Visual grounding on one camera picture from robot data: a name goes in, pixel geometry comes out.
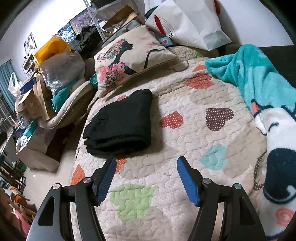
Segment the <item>black pants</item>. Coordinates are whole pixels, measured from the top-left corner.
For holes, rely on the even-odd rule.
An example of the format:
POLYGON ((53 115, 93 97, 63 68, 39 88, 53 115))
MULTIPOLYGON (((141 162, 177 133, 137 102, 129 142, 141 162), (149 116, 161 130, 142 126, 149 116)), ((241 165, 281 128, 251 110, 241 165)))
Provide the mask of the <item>black pants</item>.
POLYGON ((152 92, 142 89, 95 114, 83 133, 86 151, 95 156, 128 155, 152 142, 152 92))

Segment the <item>heart pattern quilted bedspread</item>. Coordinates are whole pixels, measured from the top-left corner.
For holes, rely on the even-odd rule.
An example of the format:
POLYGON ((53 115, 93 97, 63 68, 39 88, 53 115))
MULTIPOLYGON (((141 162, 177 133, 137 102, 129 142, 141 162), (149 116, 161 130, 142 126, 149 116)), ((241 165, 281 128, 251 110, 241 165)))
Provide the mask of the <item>heart pattern quilted bedspread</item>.
POLYGON ((119 157, 106 199, 96 209, 107 240, 186 240, 198 209, 189 201, 177 159, 215 183, 240 183, 259 207, 266 176, 266 138, 233 85, 205 68, 209 54, 171 47, 177 61, 137 76, 104 98, 94 97, 88 120, 107 104, 149 89, 152 143, 119 157))

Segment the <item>beige seat cushion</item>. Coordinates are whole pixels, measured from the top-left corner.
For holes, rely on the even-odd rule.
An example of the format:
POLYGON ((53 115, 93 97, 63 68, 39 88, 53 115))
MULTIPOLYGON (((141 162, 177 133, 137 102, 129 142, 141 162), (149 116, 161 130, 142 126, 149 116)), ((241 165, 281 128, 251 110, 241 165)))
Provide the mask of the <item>beige seat cushion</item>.
POLYGON ((48 121, 38 119, 38 126, 45 130, 62 128, 76 121, 83 114, 92 99, 93 86, 90 81, 81 84, 64 102, 58 113, 48 121))

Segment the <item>brown cardboard box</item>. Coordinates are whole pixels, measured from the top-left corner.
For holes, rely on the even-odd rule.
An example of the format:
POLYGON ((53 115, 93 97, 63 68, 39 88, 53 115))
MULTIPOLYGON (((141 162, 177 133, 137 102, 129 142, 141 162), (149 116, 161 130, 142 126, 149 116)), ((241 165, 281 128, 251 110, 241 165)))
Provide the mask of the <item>brown cardboard box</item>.
POLYGON ((37 75, 21 87, 15 108, 17 114, 33 120, 41 118, 48 121, 56 115, 52 107, 52 93, 42 75, 37 75))

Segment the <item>teal plush toy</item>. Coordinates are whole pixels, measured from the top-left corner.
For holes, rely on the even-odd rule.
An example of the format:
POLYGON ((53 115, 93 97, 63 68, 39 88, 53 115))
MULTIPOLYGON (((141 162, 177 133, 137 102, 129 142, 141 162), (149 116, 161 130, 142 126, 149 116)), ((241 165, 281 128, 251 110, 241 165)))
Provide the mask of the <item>teal plush toy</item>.
POLYGON ((52 107, 55 113, 58 113, 59 110, 62 108, 62 105, 70 96, 70 90, 74 86, 77 80, 73 80, 69 84, 65 85, 61 90, 59 90, 52 98, 52 107))

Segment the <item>teal cartoon fleece blanket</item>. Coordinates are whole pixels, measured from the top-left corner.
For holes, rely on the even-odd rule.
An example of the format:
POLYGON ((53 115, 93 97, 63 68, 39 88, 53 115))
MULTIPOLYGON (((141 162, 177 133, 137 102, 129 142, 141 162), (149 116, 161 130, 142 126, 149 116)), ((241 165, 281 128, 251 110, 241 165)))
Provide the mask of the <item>teal cartoon fleece blanket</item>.
POLYGON ((267 166, 259 219, 267 240, 284 240, 295 216, 295 88, 255 45, 205 63, 212 76, 238 87, 266 136, 267 166))

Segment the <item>white plastic bag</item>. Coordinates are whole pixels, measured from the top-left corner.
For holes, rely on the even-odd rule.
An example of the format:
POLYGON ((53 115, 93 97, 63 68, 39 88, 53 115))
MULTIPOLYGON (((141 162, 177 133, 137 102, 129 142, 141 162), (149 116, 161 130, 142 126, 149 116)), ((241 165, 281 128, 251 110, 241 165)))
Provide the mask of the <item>white plastic bag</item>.
POLYGON ((9 92, 15 97, 17 98, 18 96, 21 95, 21 88, 23 86, 23 82, 22 81, 18 81, 18 78, 16 76, 16 73, 12 73, 10 76, 10 81, 8 84, 8 90, 9 92))

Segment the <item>teal tissue pack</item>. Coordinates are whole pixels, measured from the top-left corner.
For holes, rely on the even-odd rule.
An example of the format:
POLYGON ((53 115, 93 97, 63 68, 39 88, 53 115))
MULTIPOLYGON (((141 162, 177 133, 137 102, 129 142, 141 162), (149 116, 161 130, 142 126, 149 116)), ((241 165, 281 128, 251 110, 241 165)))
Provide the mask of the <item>teal tissue pack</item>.
POLYGON ((90 83, 92 84, 93 88, 97 89, 97 75, 94 74, 89 79, 90 83))

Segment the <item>clear plastic bag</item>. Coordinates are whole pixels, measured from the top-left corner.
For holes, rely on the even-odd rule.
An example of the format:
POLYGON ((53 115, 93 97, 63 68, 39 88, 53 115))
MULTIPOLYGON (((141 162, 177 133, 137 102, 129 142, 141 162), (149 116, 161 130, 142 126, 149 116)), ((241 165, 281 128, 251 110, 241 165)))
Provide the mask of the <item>clear plastic bag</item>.
POLYGON ((83 76, 85 62, 78 51, 70 52, 66 49, 42 62, 40 70, 46 85, 55 96, 67 84, 83 76))

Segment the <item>yellow bag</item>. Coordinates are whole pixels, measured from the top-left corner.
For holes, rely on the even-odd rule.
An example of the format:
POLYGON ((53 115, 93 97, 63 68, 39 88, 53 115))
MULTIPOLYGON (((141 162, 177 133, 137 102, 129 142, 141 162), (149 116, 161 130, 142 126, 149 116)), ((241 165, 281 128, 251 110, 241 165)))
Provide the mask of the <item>yellow bag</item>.
POLYGON ((71 46, 59 36, 53 36, 34 54, 34 58, 38 64, 41 64, 49 58, 63 53, 66 49, 71 51, 71 46))

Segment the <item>dark clothes pile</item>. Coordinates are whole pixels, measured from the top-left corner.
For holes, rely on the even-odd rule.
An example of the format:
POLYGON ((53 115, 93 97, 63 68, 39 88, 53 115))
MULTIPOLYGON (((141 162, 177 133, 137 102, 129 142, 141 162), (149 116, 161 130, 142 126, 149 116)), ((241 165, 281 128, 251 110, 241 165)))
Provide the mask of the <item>dark clothes pile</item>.
POLYGON ((102 39, 95 26, 84 27, 70 43, 73 51, 78 51, 83 60, 93 58, 102 46, 102 39))

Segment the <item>floral lady print pillow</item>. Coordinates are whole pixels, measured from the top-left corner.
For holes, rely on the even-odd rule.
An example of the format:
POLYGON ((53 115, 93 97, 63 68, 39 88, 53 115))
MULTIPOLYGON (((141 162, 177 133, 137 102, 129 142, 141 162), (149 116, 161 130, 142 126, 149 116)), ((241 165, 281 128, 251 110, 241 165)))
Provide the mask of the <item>floral lady print pillow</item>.
POLYGON ((104 97, 134 76, 175 59, 177 56, 162 46, 146 26, 134 28, 94 56, 98 97, 104 97))

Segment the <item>white paper shopping bag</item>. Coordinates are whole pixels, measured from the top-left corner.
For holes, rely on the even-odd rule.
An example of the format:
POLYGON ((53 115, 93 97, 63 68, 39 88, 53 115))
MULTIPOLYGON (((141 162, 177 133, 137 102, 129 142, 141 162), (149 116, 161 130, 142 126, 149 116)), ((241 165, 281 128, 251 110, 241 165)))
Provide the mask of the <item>white paper shopping bag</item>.
POLYGON ((164 1, 145 24, 183 46, 211 51, 231 43, 212 0, 164 1))

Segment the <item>white metal shelf rack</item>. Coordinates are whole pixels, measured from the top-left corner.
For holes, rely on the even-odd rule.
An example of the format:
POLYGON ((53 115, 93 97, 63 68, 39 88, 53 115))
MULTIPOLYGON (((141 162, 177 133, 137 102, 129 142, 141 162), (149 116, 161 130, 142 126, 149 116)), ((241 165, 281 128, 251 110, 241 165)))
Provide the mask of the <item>white metal shelf rack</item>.
POLYGON ((130 6, 137 14, 144 16, 145 5, 139 1, 83 1, 88 13, 97 28, 103 42, 107 40, 105 33, 99 25, 99 21, 108 21, 115 13, 125 6, 130 6))

